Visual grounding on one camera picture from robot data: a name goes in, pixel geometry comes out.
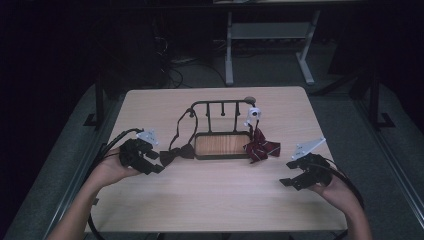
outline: white shelf leg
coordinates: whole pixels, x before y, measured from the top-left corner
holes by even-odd
[[[303,47],[303,50],[301,52],[296,53],[297,61],[303,73],[303,77],[305,78],[306,84],[308,85],[315,84],[311,71],[309,70],[308,64],[306,63],[306,55],[308,54],[309,47],[311,46],[311,42],[314,36],[319,14],[320,14],[319,10],[315,11],[311,24],[309,25],[308,31],[306,33],[305,46]]]

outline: desk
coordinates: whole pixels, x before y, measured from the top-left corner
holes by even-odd
[[[322,136],[306,93],[300,87],[135,90],[128,92],[111,140],[130,128],[154,128],[159,145],[168,149],[178,118],[200,100],[238,100],[252,96],[262,111],[259,128],[269,141],[281,143],[281,155],[250,164],[249,159],[176,158],[159,174],[138,175],[104,188],[92,216],[99,231],[245,232],[346,229],[344,215],[317,194],[284,187],[278,180],[301,173],[286,163],[297,143]],[[208,123],[196,107],[198,132]],[[211,105],[213,131],[228,131],[233,120]],[[240,105],[239,130],[248,105]],[[194,119],[180,122],[173,147],[187,143]],[[117,143],[121,145],[127,136]],[[326,144],[314,151],[331,159]]]

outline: small camera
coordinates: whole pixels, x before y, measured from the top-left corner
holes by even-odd
[[[249,108],[244,125],[248,126],[251,123],[252,118],[256,118],[257,120],[261,118],[261,110],[259,108]]]

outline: maroon fabric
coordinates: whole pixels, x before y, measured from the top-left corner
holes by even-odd
[[[243,146],[246,153],[255,163],[261,160],[268,159],[268,155],[278,157],[280,156],[281,144],[277,142],[270,142],[265,139],[262,131],[256,127],[253,132],[253,140]]]

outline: gray carpet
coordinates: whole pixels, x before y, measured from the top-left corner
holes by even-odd
[[[307,61],[316,79],[307,86],[295,62],[296,49],[235,58],[234,87],[302,86],[307,92],[319,90],[340,76],[328,75],[327,69],[335,45],[313,45]],[[201,59],[178,69],[184,76],[181,87],[225,87],[223,58]],[[396,175],[388,164],[387,155],[377,141],[384,137],[393,155],[400,161],[410,181],[423,195],[424,159],[423,135],[403,112],[396,97],[384,86],[381,88],[381,108],[396,124],[396,128],[376,133],[369,126],[360,107],[367,104],[349,99],[351,83],[325,97],[311,97],[311,104],[327,138],[334,160],[351,177],[361,191],[375,239],[424,239],[424,231],[405,198]],[[84,127],[83,122],[94,111],[94,89],[88,89],[81,99],[46,161],[31,192],[28,194],[5,239],[42,239],[51,220],[64,201],[69,183],[77,179],[76,169],[82,159],[90,158],[99,144],[107,141],[122,99],[107,101],[107,122],[98,131]],[[333,239],[330,232],[296,232],[294,239]],[[104,233],[106,239],[156,239],[156,233]],[[284,234],[255,233],[255,239],[284,239]],[[86,239],[94,239],[91,234]],[[168,235],[166,239],[205,239],[205,235]]]

